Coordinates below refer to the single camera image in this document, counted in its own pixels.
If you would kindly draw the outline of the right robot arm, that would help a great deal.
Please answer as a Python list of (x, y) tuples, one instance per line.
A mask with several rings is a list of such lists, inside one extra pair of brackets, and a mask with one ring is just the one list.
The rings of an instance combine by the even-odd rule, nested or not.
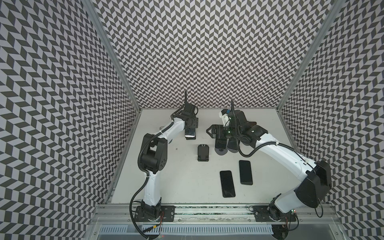
[(256, 122), (247, 120), (241, 110), (223, 109), (221, 125), (213, 124), (207, 134), (216, 141), (218, 152), (227, 150), (250, 158), (261, 151), (289, 170), (300, 181), (295, 188), (278, 194), (266, 207), (269, 218), (278, 222), (299, 207), (316, 209), (332, 188), (331, 167), (326, 161), (314, 161), (276, 139)]

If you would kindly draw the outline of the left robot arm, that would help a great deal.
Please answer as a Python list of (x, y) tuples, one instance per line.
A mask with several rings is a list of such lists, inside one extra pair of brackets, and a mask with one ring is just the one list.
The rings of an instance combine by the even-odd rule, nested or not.
[(158, 184), (158, 173), (165, 168), (168, 160), (168, 145), (182, 131), (185, 138), (194, 140), (199, 119), (199, 110), (193, 104), (184, 103), (170, 115), (171, 121), (161, 127), (155, 134), (146, 134), (143, 137), (142, 146), (138, 156), (138, 167), (145, 173), (146, 179), (138, 193), (144, 191), (138, 209), (143, 215), (151, 219), (157, 219), (161, 215), (160, 187)]

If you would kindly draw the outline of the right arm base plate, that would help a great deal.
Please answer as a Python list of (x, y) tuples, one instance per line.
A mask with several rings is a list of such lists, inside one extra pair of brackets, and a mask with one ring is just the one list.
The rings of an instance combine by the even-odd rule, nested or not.
[(297, 221), (297, 218), (292, 211), (283, 213), (278, 208), (267, 205), (256, 205), (251, 208), (257, 222), (289, 223)]

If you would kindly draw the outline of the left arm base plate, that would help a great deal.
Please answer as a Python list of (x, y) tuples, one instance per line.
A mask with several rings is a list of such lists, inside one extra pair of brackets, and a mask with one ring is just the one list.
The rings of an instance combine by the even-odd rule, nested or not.
[(134, 219), (136, 222), (144, 223), (157, 223), (160, 221), (173, 222), (175, 217), (175, 209), (175, 206), (139, 206), (134, 212)]

